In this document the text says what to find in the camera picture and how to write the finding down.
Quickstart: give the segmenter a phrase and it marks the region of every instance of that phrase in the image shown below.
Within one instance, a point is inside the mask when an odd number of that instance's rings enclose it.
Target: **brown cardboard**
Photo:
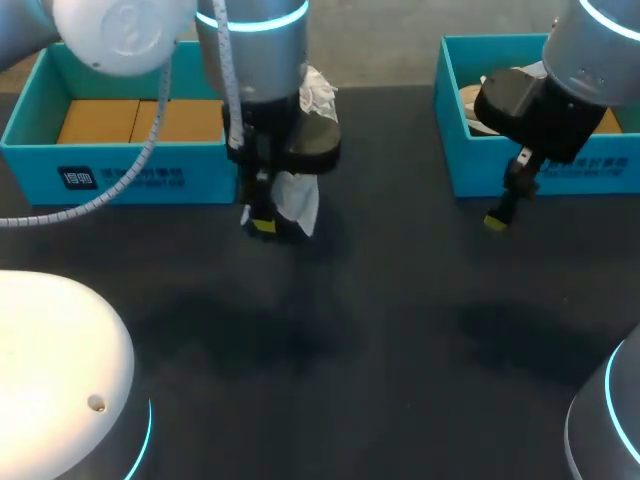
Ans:
[[[74,100],[58,144],[129,143],[139,100]]]
[[[156,117],[158,102],[142,101],[131,143],[142,143]],[[161,142],[219,142],[222,139],[220,100],[171,100],[167,105]]]
[[[598,125],[598,128],[596,128],[593,133],[595,135],[603,133],[620,135],[622,133],[618,119],[610,108],[607,109],[602,122],[600,122],[600,125]]]

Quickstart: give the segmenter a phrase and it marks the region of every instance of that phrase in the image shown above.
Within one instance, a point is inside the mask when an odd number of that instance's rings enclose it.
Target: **black table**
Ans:
[[[495,236],[490,201],[452,196],[431,96],[340,92],[342,164],[301,247],[248,238],[239,207],[0,232],[0,268],[124,318],[159,480],[569,478],[571,399],[637,322],[640,198],[540,199]],[[0,214],[27,212],[3,178]]]

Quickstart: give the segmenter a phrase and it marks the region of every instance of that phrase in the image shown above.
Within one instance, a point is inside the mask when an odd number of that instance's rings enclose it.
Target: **blue light ring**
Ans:
[[[149,448],[149,440],[151,439],[151,430],[153,424],[153,411],[151,408],[151,400],[149,400],[149,424],[147,425],[147,435],[144,439],[144,443],[142,444],[142,449],[140,449],[140,453],[138,454],[138,458],[136,459],[136,463],[133,464],[129,474],[124,477],[124,480],[131,480],[133,476],[140,468],[140,464],[142,463],[142,459],[144,458],[145,453],[147,453],[147,448]]]
[[[631,454],[634,460],[640,464],[640,454],[631,443],[631,440],[629,440],[629,437],[627,437],[627,434],[624,432],[622,425],[620,425],[618,416],[613,409],[613,401],[611,400],[611,366],[613,365],[616,354],[618,353],[618,350],[620,350],[620,347],[622,347],[623,343],[624,342],[622,342],[618,346],[618,348],[616,348],[615,352],[613,352],[613,355],[611,355],[611,358],[609,359],[609,363],[607,364],[607,370],[604,375],[604,393],[607,400],[607,409],[609,410],[609,416],[611,417],[611,421],[613,422],[613,426],[615,427],[620,440],[622,440],[624,446],[627,447],[627,451],[629,452],[629,454]]]
[[[309,0],[306,0],[295,12],[264,22],[229,22],[229,30],[240,33],[258,33],[284,28],[303,18],[309,11],[309,6]],[[196,13],[196,17],[202,23],[212,28],[218,28],[218,22],[214,18],[210,18],[200,12]]]
[[[640,33],[635,30],[631,30],[629,28],[623,27],[622,25],[618,25],[616,22],[606,17],[603,13],[601,13],[596,7],[589,3],[589,0],[580,0],[580,4],[587,11],[593,19],[609,30],[616,32],[623,37],[630,38],[631,40],[636,40],[640,42]]]

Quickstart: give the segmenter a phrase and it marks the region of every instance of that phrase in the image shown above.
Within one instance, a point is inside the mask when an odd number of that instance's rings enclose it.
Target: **teal box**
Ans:
[[[0,144],[29,203],[66,206],[91,201],[113,185],[142,150],[142,144],[56,145],[72,100],[154,100],[159,81],[159,71],[135,78],[96,73],[61,43],[44,50]],[[182,42],[176,49],[171,98],[217,98],[206,82],[198,42]],[[97,189],[69,189],[59,170],[65,167],[89,169]],[[136,182],[113,203],[229,204],[235,201],[236,177],[236,167],[226,156],[224,135],[216,143],[158,143]]]
[[[459,89],[501,68],[542,59],[547,35],[445,37],[438,60],[434,105],[449,175],[457,197],[503,192],[507,163],[520,146],[505,137],[473,137]],[[624,135],[593,135],[570,166],[543,166],[540,195],[640,192],[640,107],[615,109]]]

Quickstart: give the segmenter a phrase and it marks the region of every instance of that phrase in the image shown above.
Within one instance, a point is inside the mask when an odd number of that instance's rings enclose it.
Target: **cable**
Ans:
[[[240,88],[233,63],[233,49],[231,48],[231,32],[229,30],[229,15],[225,0],[213,0],[213,10],[218,22],[218,45],[220,50],[220,66],[224,89],[227,93],[227,103],[231,117],[229,129],[229,147],[238,150],[244,145],[244,127],[242,124],[242,106],[240,103]]]
[[[124,174],[124,176],[109,190],[104,192],[99,197],[91,200],[84,205],[80,205],[79,207],[72,208],[70,210],[65,210],[58,213],[52,213],[50,215],[41,215],[41,216],[33,216],[33,217],[18,217],[18,218],[0,218],[0,228],[16,228],[16,227],[33,227],[38,225],[51,225],[54,223],[60,223],[67,220],[72,220],[74,218],[81,217],[83,215],[87,215],[98,208],[106,205],[111,200],[120,195],[138,176],[138,174],[145,167],[149,158],[151,157],[151,153],[153,152],[157,140],[158,140],[158,132],[162,127],[162,123],[164,122],[164,114],[167,108],[167,103],[169,102],[169,95],[171,92],[171,60],[168,60],[165,63],[162,74],[160,77],[160,92],[158,95],[158,113],[156,115],[156,119],[151,127],[151,131],[149,132],[149,136],[145,141],[144,148],[138,158],[133,163],[131,168]]]

